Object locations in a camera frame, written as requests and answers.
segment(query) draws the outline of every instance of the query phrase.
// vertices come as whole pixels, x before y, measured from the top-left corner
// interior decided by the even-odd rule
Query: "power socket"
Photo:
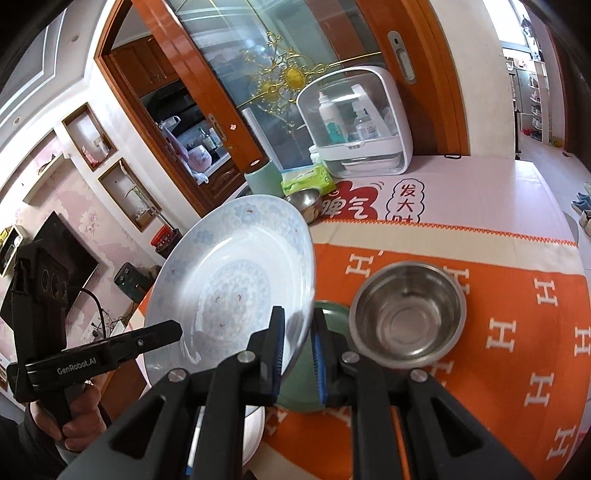
[[[98,333],[98,337],[95,337],[93,335],[93,332]],[[102,331],[102,327],[100,325],[100,315],[98,313],[95,313],[94,316],[92,317],[92,320],[88,324],[88,327],[86,327],[86,330],[82,334],[82,338],[80,340],[82,341],[83,344],[87,344],[87,343],[96,342],[97,338],[102,339],[102,337],[103,337],[103,331]]]

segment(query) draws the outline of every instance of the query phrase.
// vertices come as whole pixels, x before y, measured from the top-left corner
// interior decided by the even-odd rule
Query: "clear plastic lid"
[[[391,105],[374,72],[339,72],[313,83],[302,91],[298,106],[319,147],[359,141],[355,128],[358,112],[369,116],[378,133],[376,138],[397,135],[396,126],[387,122],[392,115]]]

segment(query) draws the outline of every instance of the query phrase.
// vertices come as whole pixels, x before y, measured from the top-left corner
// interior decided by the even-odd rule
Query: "table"
[[[581,425],[591,309],[563,212],[532,163],[416,157],[401,176],[342,180],[311,227],[318,300],[350,306],[401,260],[439,265],[466,294],[456,347],[426,370],[540,480],[560,472]],[[143,325],[148,300],[132,318]],[[267,412],[251,468],[259,480],[348,480],[347,409]]]

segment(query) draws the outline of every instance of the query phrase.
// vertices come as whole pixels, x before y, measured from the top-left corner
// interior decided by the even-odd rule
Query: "human hand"
[[[78,416],[64,425],[63,433],[38,401],[31,403],[31,415],[35,424],[55,441],[65,437],[64,445],[72,452],[81,452],[87,448],[106,430],[98,407],[100,391],[97,388],[97,385],[104,382],[105,376],[95,377],[92,385],[86,384],[84,393],[71,403],[70,410]]]

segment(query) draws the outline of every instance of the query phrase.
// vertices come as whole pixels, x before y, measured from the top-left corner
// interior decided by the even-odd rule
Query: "doorway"
[[[142,139],[199,215],[244,184],[220,135],[131,0],[116,3],[95,59]]]
[[[297,95],[319,76],[345,67],[371,64],[394,76],[416,154],[469,154],[459,80],[429,0],[133,0],[133,7],[151,35],[138,46],[150,57],[144,64],[155,68],[151,77],[136,78],[142,65],[126,78],[119,65],[132,56],[118,53],[122,47],[115,43],[132,0],[116,3],[96,59],[156,158],[200,214],[222,203],[243,173],[269,158],[280,168],[310,164],[312,140]],[[181,81],[207,121],[203,132],[217,136],[231,157],[208,184],[197,185],[178,161],[156,124],[164,119],[150,115],[143,95],[130,87],[132,76],[149,89]]]

